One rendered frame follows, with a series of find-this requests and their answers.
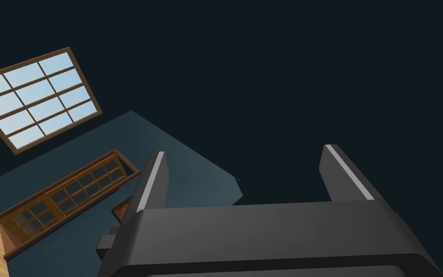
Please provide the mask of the brown framed window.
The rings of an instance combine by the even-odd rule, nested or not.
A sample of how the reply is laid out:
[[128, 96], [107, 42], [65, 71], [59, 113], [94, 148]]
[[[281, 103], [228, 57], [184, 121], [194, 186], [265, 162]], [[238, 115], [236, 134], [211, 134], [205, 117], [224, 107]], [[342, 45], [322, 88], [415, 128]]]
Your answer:
[[0, 69], [0, 137], [14, 154], [101, 113], [70, 47]]

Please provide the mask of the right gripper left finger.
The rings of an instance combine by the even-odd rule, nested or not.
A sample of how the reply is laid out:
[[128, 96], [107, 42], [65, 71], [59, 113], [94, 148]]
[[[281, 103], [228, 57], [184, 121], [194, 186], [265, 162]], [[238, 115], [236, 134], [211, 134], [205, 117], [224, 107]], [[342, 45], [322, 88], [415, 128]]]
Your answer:
[[125, 223], [142, 210], [163, 208], [165, 206], [169, 178], [170, 174], [165, 152], [158, 151], [152, 153], [126, 208], [123, 222]]

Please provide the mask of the brown glazed door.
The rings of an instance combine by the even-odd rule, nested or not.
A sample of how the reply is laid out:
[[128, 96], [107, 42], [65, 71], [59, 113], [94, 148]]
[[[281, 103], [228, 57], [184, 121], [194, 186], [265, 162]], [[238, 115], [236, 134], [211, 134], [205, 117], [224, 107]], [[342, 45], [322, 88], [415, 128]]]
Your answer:
[[1, 212], [2, 234], [11, 241], [3, 258], [10, 261], [140, 174], [114, 149]]

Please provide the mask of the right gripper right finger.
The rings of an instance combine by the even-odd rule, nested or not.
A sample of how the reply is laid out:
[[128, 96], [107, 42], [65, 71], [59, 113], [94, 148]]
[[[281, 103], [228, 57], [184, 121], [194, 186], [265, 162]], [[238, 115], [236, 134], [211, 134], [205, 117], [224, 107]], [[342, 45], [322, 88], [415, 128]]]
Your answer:
[[319, 173], [331, 201], [382, 200], [383, 197], [337, 144], [323, 146]]

